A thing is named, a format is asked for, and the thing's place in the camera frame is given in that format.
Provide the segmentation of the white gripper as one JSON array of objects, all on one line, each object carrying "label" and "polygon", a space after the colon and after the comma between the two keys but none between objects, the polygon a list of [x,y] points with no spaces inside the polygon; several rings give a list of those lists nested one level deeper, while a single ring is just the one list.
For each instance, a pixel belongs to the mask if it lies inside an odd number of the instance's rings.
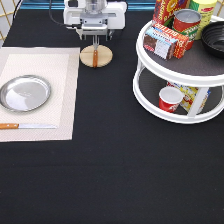
[{"label": "white gripper", "polygon": [[115,30],[125,27],[125,1],[64,0],[63,20],[68,29],[80,37],[93,36],[93,46],[100,44],[99,36],[111,37]]}]

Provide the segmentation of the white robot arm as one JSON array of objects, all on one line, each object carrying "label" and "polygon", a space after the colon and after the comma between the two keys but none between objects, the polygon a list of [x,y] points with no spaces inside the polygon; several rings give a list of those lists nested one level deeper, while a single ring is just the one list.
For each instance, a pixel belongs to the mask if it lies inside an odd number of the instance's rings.
[{"label": "white robot arm", "polygon": [[81,40],[93,37],[93,45],[99,45],[99,37],[112,38],[115,30],[125,27],[127,3],[115,0],[64,0],[63,19],[68,29],[75,29]]}]

